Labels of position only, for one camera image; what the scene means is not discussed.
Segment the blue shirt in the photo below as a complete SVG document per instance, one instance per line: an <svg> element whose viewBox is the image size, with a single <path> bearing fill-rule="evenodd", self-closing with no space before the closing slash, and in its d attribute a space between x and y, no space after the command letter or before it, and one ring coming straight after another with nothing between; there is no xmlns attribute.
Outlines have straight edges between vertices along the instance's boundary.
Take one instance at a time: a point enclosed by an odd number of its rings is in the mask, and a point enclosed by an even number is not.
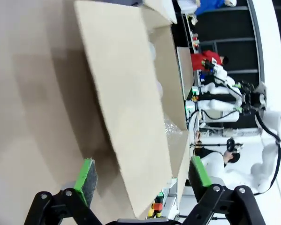
<svg viewBox="0 0 281 225"><path fill-rule="evenodd" d="M212 11L224 4L225 0L201 0L201 7L197 8L195 15L200 15L206 11Z"/></svg>

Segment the screw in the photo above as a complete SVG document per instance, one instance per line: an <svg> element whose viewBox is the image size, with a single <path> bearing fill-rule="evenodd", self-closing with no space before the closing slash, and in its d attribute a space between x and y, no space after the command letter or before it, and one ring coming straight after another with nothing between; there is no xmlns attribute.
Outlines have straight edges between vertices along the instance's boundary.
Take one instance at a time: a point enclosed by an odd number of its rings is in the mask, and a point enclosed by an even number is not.
<svg viewBox="0 0 281 225"><path fill-rule="evenodd" d="M243 194L243 193L245 192L245 189L241 187L241 188L239 189L239 192Z"/></svg>
<svg viewBox="0 0 281 225"><path fill-rule="evenodd" d="M220 191L220 187L219 186L214 186L213 190L216 191L216 192L219 192Z"/></svg>
<svg viewBox="0 0 281 225"><path fill-rule="evenodd" d="M47 198L47 195L46 195L46 194L43 194L43 195L41 196L41 198L42 198L42 199L46 199L46 198Z"/></svg>
<svg viewBox="0 0 281 225"><path fill-rule="evenodd" d="M67 191L65 194L66 194L66 196L71 196L72 195L71 191Z"/></svg>

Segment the bubble wrap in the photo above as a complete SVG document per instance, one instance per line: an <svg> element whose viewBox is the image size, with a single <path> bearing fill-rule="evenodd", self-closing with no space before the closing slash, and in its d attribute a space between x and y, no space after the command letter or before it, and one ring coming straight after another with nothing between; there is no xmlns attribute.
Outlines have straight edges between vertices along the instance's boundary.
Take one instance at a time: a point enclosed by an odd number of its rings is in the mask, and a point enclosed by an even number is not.
<svg viewBox="0 0 281 225"><path fill-rule="evenodd" d="M170 120L166 114L164 114L164 126L168 140L171 139L173 135L182 135L182 131Z"/></svg>

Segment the person in blue shirt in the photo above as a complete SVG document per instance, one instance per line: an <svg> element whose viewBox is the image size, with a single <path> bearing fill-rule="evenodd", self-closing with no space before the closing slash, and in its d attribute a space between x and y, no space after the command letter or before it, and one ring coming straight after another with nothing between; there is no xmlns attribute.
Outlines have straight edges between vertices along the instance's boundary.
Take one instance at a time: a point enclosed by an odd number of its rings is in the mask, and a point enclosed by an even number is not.
<svg viewBox="0 0 281 225"><path fill-rule="evenodd" d="M195 11L195 15L201 15L204 12L220 8L223 4L227 6L236 6L237 0L201 0L201 6Z"/></svg>

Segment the person in red shirt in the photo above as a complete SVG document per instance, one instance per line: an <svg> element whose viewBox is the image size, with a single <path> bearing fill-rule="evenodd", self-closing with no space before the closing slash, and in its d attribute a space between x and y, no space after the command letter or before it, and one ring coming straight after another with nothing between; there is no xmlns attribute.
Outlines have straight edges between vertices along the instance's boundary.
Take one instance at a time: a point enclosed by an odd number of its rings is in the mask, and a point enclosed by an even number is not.
<svg viewBox="0 0 281 225"><path fill-rule="evenodd" d="M219 65L226 65L229 62L229 58L227 56L220 56L215 52L210 50L204 51L202 54L191 54L191 62L192 62L192 69L195 70L205 70L202 61L209 60L212 61L212 58L215 58L217 64Z"/></svg>

